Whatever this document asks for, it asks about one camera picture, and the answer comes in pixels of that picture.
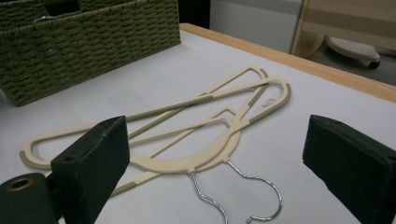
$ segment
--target dark green foam block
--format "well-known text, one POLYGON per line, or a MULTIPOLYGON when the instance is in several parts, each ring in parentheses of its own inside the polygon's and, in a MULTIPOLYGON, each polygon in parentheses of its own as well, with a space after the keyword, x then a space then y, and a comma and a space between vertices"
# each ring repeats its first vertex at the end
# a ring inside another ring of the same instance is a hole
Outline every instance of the dark green foam block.
POLYGON ((361 223, 395 218, 393 149, 340 121, 312 115, 303 160, 361 223))
POLYGON ((104 120, 51 161, 66 223, 93 224, 129 164, 125 117, 104 120))

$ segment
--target woven basket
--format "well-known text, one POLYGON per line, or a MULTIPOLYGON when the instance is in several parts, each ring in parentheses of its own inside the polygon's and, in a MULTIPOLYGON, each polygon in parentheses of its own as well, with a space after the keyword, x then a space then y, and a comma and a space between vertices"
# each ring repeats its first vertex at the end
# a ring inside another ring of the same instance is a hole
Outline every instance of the woven basket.
POLYGON ((180 43, 177 0, 79 0, 48 15, 38 0, 0 4, 0 89, 26 105, 180 43))

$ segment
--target white table surface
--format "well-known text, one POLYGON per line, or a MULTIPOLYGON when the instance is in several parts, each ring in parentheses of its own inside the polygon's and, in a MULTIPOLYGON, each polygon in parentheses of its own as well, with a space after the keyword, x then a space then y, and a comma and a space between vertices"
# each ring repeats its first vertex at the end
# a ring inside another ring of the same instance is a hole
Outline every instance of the white table surface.
MULTIPOLYGON (((0 182, 37 172, 19 158, 22 143, 32 135, 184 101, 239 68, 255 64, 269 76, 287 79, 292 87, 287 105, 242 131, 231 156, 246 174, 265 177, 280 189, 284 207, 271 223, 359 223, 303 164, 308 120, 312 114, 338 119, 394 149, 396 104, 197 35, 181 31, 181 40, 181 45, 23 107, 13 106, 0 92, 0 182)), ((205 113, 237 104, 243 97, 188 110, 174 123, 200 120, 205 113)), ((215 125, 203 131, 181 142, 181 151, 198 150, 199 143, 208 142, 223 127, 215 125)), ((41 157, 51 159, 77 138, 37 144, 35 149, 41 157)), ((155 144, 132 146, 131 153, 144 154, 155 144)), ((141 172, 130 165, 122 179, 141 172)), ((276 195, 269 187, 242 179, 225 164, 197 174, 197 179, 201 190, 224 207, 230 223, 244 223, 252 215, 269 216, 276 210, 276 195)), ((162 175, 110 199, 96 223, 223 220, 218 210, 197 198, 188 175, 162 175)))

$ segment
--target metal hanger hook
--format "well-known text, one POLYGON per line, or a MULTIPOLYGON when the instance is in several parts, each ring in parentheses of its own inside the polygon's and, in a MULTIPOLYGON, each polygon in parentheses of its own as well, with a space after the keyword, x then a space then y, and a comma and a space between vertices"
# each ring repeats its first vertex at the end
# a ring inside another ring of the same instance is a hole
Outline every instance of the metal hanger hook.
POLYGON ((280 210, 282 209, 282 206, 283 206, 282 195, 280 194, 279 189, 277 189, 277 187, 271 181, 269 181, 267 179, 264 179, 264 178, 261 178, 261 177, 258 177, 258 176, 244 175, 238 168, 236 168, 233 165, 233 163, 231 161, 227 161, 227 164, 229 164, 240 176, 242 176, 245 179, 260 180, 260 181, 268 184, 269 186, 271 186, 275 190, 275 192, 277 194, 277 198, 278 198, 278 201, 279 201, 279 206, 278 206, 276 212, 273 215, 271 215, 269 217, 254 217, 254 216, 251 216, 251 217, 249 217, 247 219, 247 223, 250 223, 252 220, 264 222, 264 221, 270 221, 270 220, 274 219, 280 213, 280 210))
POLYGON ((210 203, 210 204, 212 204, 214 207, 216 207, 216 208, 222 213, 223 218, 224 218, 224 221, 225 221, 224 223, 225 223, 225 224, 228 224, 227 214, 225 213, 225 211, 224 211, 224 209, 221 207, 221 205, 220 205, 218 202, 216 202, 215 200, 213 200, 213 199, 207 197, 206 195, 204 195, 204 194, 200 191, 199 186, 198 186, 198 182, 197 182, 197 180, 196 180, 196 178, 195 178, 195 172, 191 172, 190 175, 191 175, 191 177, 192 177, 192 181, 194 182, 195 188, 196 188, 196 190, 197 190, 197 193, 198 193, 198 196, 200 197, 200 199, 203 200, 204 202, 210 203))

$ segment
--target basket rim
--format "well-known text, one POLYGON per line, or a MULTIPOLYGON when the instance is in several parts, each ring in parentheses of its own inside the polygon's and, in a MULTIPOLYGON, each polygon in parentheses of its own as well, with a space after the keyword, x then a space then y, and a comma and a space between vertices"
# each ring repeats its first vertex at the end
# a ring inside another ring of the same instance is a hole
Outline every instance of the basket rim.
MULTIPOLYGON (((22 0, 22 1, 34 2, 36 0, 22 0)), ((66 23, 66 22, 69 22, 72 20, 81 20, 81 19, 95 16, 97 14, 116 12, 116 11, 119 11, 119 10, 122 10, 122 9, 125 9, 128 7, 142 7, 145 4, 152 3, 152 2, 159 2, 159 1, 162 1, 162 0, 133 0, 132 2, 118 4, 118 5, 111 6, 111 7, 103 7, 103 8, 99 8, 99 9, 92 10, 92 11, 67 13, 67 14, 63 14, 62 16, 60 16, 57 19, 52 20, 52 21, 42 21, 42 22, 38 22, 38 23, 32 23, 29 25, 21 26, 18 28, 0 31, 0 37, 23 34, 25 32, 45 29, 46 27, 59 25, 59 24, 66 23)))

